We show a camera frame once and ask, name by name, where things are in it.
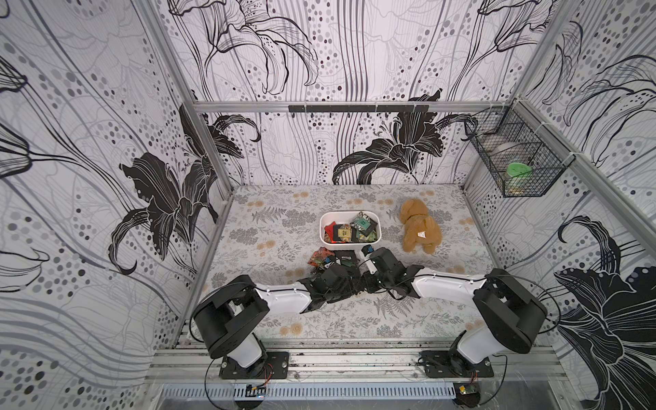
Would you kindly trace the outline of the yellow green tea bag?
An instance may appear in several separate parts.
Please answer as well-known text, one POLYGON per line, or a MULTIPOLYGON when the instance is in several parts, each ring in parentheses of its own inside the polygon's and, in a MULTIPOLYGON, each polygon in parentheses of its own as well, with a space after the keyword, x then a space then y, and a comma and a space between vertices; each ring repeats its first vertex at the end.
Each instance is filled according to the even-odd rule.
POLYGON ((336 243, 353 243, 353 227, 349 224, 340 224, 335 226, 334 239, 336 243))

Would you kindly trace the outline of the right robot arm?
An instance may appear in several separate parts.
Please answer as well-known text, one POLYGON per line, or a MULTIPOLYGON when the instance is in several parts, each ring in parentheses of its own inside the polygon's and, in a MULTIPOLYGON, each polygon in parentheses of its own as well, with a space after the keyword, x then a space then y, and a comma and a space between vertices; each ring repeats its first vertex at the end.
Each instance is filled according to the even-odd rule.
POLYGON ((475 308, 483 325, 464 331, 449 348, 448 362, 464 371, 505 350, 530 353, 547 318, 545 306, 517 278, 495 268, 485 275, 439 272, 420 265, 404 266, 386 248, 367 245, 358 252, 367 267, 371 293, 393 297, 442 299, 475 308))

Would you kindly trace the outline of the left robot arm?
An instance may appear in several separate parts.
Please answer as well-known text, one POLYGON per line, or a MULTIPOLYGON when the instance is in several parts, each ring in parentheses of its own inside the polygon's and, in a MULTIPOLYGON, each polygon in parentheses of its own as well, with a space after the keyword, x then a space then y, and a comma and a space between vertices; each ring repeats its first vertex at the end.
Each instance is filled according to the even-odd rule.
POLYGON ((268 315, 307 314, 362 292, 357 268, 332 264, 291 285, 269 286, 241 275, 195 307, 191 322, 212 359, 228 357, 248 369, 264 360, 254 330, 268 315))

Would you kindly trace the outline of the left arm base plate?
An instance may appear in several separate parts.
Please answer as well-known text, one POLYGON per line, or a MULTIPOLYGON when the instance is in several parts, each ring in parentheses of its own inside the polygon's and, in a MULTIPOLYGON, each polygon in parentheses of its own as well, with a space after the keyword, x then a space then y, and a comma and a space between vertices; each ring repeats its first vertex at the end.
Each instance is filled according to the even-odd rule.
POLYGON ((226 380, 286 379, 290 354, 284 351, 268 351, 249 367, 242 367, 232 358, 225 358, 220 367, 220 378, 226 380))

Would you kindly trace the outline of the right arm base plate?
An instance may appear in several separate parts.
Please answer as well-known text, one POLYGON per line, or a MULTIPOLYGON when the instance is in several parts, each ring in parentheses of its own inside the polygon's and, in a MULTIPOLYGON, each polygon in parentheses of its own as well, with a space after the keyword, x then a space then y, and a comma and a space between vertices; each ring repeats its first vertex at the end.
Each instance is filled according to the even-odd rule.
POLYGON ((461 378, 469 380, 494 377, 494 370, 489 360, 471 364, 458 354, 446 350, 424 350, 420 353, 417 364, 424 369, 430 379, 461 378))

